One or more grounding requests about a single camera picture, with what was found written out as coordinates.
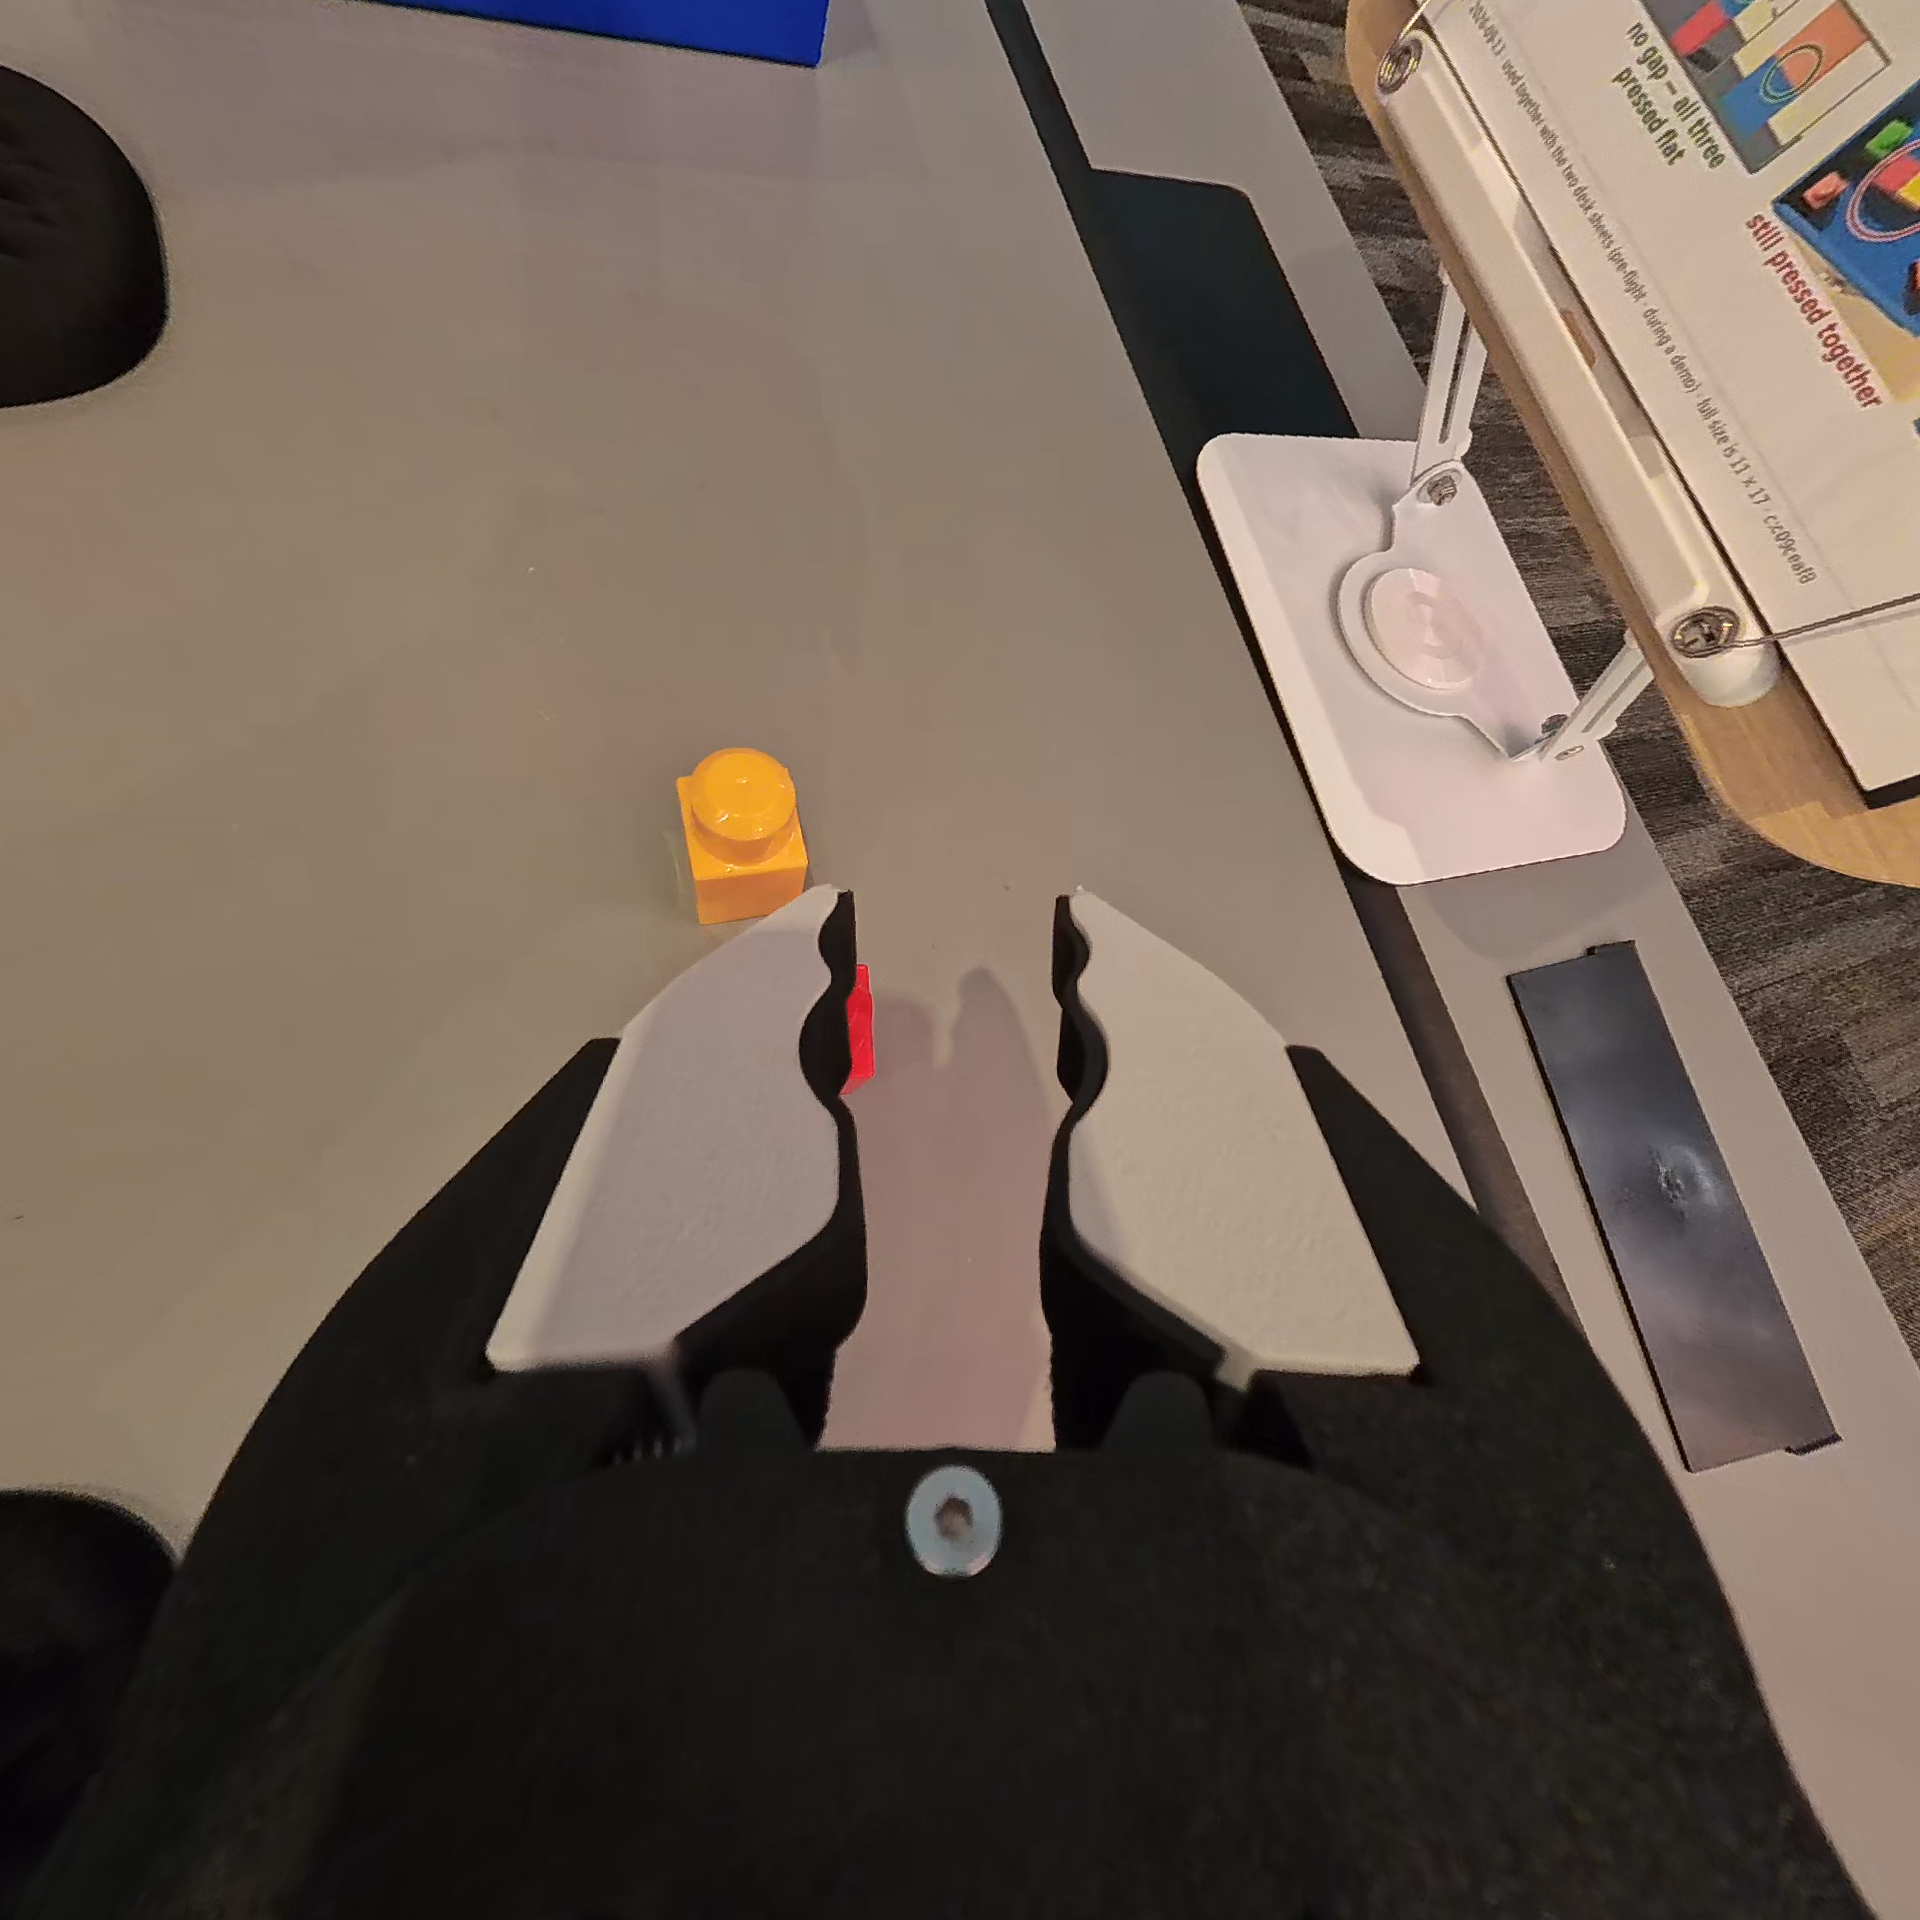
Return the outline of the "wooden display board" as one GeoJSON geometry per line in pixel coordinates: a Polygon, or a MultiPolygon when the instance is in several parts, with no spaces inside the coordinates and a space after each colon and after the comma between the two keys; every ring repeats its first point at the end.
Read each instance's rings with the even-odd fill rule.
{"type": "Polygon", "coordinates": [[[1707,521],[1618,355],[1523,208],[1428,5],[1348,5],[1347,61],[1448,298],[1490,351],[1580,547],[1623,621],[1623,642],[1576,717],[1655,687],[1725,808],[1814,866],[1914,886],[1914,793],[1872,806],[1808,690],[1763,637],[1707,521]]]}

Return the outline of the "orange mega block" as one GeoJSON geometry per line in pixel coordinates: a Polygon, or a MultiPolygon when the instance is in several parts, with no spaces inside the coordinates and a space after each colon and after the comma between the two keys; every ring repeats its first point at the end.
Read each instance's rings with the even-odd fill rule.
{"type": "Polygon", "coordinates": [[[709,751],[675,782],[698,924],[769,918],[806,891],[801,794],[769,751],[709,751]]]}

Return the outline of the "person's black shirt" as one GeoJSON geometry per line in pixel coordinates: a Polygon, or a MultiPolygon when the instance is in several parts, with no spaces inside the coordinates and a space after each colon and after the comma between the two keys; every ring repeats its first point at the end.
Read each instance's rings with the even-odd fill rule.
{"type": "Polygon", "coordinates": [[[79,1798],[173,1572],[163,1536],[119,1506],[4,1490],[4,1821],[54,1826],[79,1798]]]}

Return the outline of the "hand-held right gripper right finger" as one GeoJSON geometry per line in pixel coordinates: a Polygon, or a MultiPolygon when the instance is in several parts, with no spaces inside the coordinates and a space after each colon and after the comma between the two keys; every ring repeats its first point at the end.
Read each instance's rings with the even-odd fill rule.
{"type": "Polygon", "coordinates": [[[1058,1085],[1044,1320],[1058,1419],[1168,1368],[1410,1380],[1419,1356],[1281,1032],[1091,891],[1051,920],[1058,1085]]]}

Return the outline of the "blue plastic bin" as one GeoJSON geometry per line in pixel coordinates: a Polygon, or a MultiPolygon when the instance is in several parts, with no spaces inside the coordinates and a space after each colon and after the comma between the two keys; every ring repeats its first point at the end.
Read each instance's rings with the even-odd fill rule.
{"type": "Polygon", "coordinates": [[[401,3],[412,14],[817,67],[827,3],[401,3]]]}

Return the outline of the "black rectangular pad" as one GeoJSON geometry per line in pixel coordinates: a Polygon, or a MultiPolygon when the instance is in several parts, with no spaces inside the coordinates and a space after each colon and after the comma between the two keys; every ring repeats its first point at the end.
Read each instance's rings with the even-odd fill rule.
{"type": "Polygon", "coordinates": [[[1507,986],[1684,1467],[1837,1446],[1637,947],[1587,947],[1507,986]]]}

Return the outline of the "printed instruction sheet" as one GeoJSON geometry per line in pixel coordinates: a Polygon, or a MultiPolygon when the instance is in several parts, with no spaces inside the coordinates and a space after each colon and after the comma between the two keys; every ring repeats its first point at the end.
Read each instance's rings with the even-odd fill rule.
{"type": "Polygon", "coordinates": [[[1918,779],[1918,5],[1428,14],[1870,806],[1918,779]]]}

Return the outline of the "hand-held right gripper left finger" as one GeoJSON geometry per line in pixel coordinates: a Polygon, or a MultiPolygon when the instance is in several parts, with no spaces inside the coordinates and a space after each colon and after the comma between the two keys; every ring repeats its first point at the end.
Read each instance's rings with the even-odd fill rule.
{"type": "Polygon", "coordinates": [[[815,885],[620,1034],[488,1341],[500,1375],[732,1368],[827,1408],[865,1306],[850,891],[815,885]]]}

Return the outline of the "black oval pad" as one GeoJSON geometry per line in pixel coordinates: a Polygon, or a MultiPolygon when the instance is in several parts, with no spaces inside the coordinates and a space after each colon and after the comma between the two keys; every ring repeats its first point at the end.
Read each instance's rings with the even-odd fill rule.
{"type": "Polygon", "coordinates": [[[3,408],[83,397],[158,349],[169,285],[156,201],[68,97],[3,71],[3,408]]]}

